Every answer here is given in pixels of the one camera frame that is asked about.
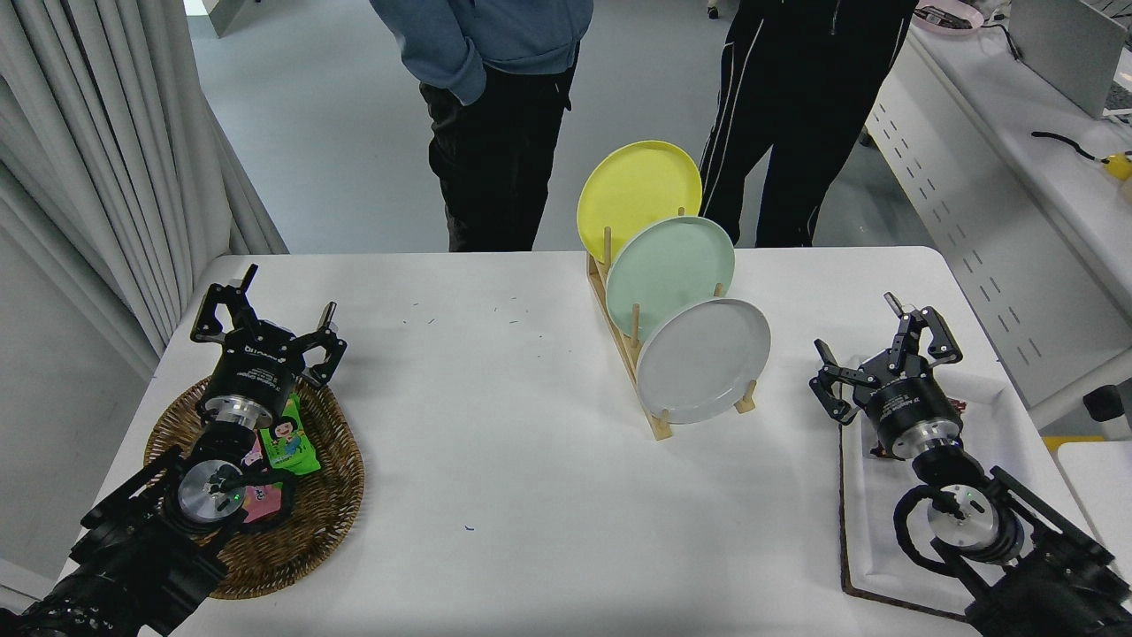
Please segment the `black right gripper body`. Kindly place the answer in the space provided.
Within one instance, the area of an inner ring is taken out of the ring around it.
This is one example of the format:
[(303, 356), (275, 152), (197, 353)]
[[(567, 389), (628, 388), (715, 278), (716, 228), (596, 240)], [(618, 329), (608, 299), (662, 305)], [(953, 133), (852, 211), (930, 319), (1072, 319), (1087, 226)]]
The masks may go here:
[(860, 406), (885, 449), (931, 449), (958, 444), (958, 411), (931, 372), (929, 362), (910, 354), (889, 367), (885, 352), (860, 365), (880, 388), (861, 388)]

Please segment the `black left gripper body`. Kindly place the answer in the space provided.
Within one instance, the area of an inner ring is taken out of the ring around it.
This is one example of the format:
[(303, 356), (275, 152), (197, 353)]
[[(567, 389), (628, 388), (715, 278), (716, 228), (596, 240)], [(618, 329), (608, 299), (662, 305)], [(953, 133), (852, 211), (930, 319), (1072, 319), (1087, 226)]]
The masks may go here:
[(291, 351), (295, 334), (284, 329), (234, 329), (224, 335), (222, 355), (201, 396), (201, 414), (222, 420), (228, 412), (275, 422), (305, 368)]

